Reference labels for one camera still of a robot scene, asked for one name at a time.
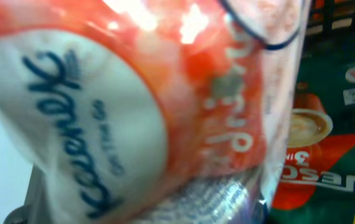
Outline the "Kleenex tissue multipack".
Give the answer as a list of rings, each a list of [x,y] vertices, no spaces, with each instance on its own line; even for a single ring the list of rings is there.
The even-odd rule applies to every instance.
[[[264,223],[311,3],[0,1],[21,223]]]

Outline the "green Nescafe coffee bag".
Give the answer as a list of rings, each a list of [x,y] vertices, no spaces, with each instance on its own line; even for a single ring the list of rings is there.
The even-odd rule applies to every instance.
[[[306,47],[269,223],[355,223],[355,32]]]

